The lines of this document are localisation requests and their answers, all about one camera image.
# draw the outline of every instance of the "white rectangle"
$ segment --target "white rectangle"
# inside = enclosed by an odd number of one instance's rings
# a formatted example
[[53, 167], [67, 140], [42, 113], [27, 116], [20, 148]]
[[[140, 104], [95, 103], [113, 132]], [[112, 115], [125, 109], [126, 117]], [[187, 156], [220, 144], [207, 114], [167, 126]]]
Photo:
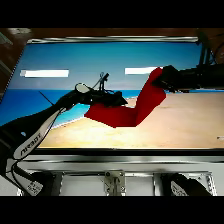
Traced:
[[150, 74], [156, 68], [158, 68], [158, 67], [125, 68], [125, 75]]
[[68, 77], [69, 70], [21, 70], [20, 76], [26, 78], [58, 78]]

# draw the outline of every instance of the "metal bracket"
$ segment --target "metal bracket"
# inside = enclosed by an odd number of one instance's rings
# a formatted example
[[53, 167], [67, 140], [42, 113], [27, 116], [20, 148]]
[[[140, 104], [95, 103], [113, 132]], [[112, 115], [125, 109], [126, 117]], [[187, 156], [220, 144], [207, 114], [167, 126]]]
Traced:
[[125, 172], [123, 170], [105, 172], [104, 187], [107, 196], [125, 196]]

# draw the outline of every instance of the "logo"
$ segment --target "logo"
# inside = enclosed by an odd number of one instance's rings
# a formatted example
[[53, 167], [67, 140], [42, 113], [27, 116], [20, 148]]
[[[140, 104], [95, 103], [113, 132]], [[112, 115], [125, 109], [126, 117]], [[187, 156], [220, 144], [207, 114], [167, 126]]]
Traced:
[[32, 142], [30, 142], [22, 151], [21, 156], [26, 153], [29, 149], [32, 149], [32, 146], [36, 145], [38, 140], [41, 138], [40, 133], [34, 138]]

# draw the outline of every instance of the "sea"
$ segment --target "sea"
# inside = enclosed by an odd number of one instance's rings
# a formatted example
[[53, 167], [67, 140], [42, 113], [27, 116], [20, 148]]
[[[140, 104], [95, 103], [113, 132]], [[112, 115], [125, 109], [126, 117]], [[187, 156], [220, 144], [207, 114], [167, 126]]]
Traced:
[[[7, 89], [2, 102], [0, 103], [0, 126], [12, 121], [16, 118], [28, 116], [40, 112], [51, 104], [40, 94], [43, 93], [52, 103], [68, 93], [70, 90], [21, 90], [21, 89]], [[115, 90], [121, 91], [124, 98], [137, 97], [141, 90]], [[224, 92], [224, 90], [192, 90], [192, 93], [217, 93]], [[66, 123], [73, 122], [80, 119], [88, 111], [89, 106], [77, 104], [71, 110], [62, 113], [57, 117], [53, 124], [53, 128], [57, 128]]]

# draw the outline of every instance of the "screen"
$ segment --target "screen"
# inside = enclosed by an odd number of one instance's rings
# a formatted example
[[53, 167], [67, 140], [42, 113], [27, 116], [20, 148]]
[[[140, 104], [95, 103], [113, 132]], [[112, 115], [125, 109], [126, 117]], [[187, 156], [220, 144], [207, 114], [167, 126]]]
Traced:
[[[109, 73], [105, 89], [121, 91], [127, 107], [156, 67], [194, 68], [201, 46], [174, 42], [28, 44], [0, 104], [0, 125], [40, 112], [73, 90], [93, 87]], [[224, 92], [166, 92], [166, 99], [137, 127], [112, 128], [85, 118], [88, 105], [62, 113], [39, 148], [222, 148]]]

